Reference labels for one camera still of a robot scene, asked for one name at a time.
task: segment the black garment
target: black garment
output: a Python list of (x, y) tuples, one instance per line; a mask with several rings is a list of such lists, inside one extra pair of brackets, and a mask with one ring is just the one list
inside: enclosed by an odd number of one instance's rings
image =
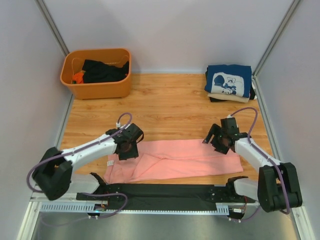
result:
[(249, 100), (253, 100), (253, 99), (255, 99), (255, 97), (256, 97), (256, 92), (255, 92), (255, 90), (254, 90), (254, 88), (252, 87), (252, 84), (251, 84)]
[(212, 102), (212, 103), (228, 101), (228, 100), (222, 100), (222, 99), (218, 99), (218, 98), (214, 98), (214, 97), (209, 97), (209, 99), (210, 99), (210, 102)]
[(116, 67), (101, 61), (86, 59), (82, 70), (85, 71), (83, 74), (85, 84), (119, 82), (129, 73), (129, 62), (127, 61), (123, 67)]

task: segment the wooden floor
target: wooden floor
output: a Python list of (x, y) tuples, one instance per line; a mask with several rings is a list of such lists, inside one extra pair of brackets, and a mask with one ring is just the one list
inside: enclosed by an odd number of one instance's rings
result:
[[(220, 119), (228, 114), (252, 106), (249, 103), (210, 102), (204, 91), (203, 74), (135, 74), (132, 90), (126, 98), (74, 100), (65, 129), (61, 149), (72, 148), (91, 141), (109, 129), (115, 128), (118, 116), (124, 112), (133, 115), (133, 122), (144, 131), (145, 141), (203, 139), (211, 125), (220, 125)], [(236, 115), (240, 130), (247, 132), (253, 122), (254, 112), (245, 110)], [(251, 134), (255, 142), (271, 154), (266, 130), (261, 115)], [(80, 168), (77, 173), (95, 172), (103, 176), (107, 168), (107, 157), (97, 159)], [(216, 176), (150, 180), (140, 183), (163, 184), (225, 184), (228, 178), (248, 176), (257, 180), (257, 173), (244, 159), (242, 173)]]

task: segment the white robotic arm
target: white robotic arm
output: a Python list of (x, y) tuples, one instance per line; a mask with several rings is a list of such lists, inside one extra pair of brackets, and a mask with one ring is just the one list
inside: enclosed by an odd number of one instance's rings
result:
[(80, 167), (103, 156), (117, 154), (119, 160), (139, 156), (137, 141), (143, 139), (143, 131), (134, 123), (126, 124), (118, 129), (110, 129), (95, 140), (83, 145), (63, 149), (56, 147), (48, 149), (42, 160), (35, 166), (32, 178), (46, 197), (53, 201), (62, 197), (67, 191), (76, 193), (93, 193), (103, 180), (95, 173), (86, 176), (73, 174)]
[(259, 201), (266, 212), (283, 209), (289, 212), (290, 208), (302, 205), (295, 166), (290, 162), (283, 163), (275, 159), (259, 147), (246, 132), (240, 132), (234, 117), (221, 119), (221, 127), (213, 124), (203, 140), (205, 144), (209, 142), (215, 151), (223, 154), (227, 154), (231, 149), (258, 172), (258, 181), (250, 180), (246, 176), (230, 178), (227, 185), (235, 194)]

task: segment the pink cloth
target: pink cloth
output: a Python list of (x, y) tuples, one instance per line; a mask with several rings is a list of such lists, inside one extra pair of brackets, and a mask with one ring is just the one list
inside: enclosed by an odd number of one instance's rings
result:
[(109, 184), (239, 173), (239, 155), (224, 155), (202, 139), (142, 141), (139, 157), (119, 160), (109, 156), (104, 179)]

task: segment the orange basket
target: orange basket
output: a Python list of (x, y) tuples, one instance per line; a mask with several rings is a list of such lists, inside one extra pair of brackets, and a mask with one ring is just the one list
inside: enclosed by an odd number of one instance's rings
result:
[[(86, 59), (119, 68), (129, 61), (129, 73), (125, 79), (117, 82), (72, 84), (73, 75), (82, 70)], [(60, 80), (76, 99), (124, 98), (131, 90), (131, 54), (124, 48), (73, 51), (64, 60)]]

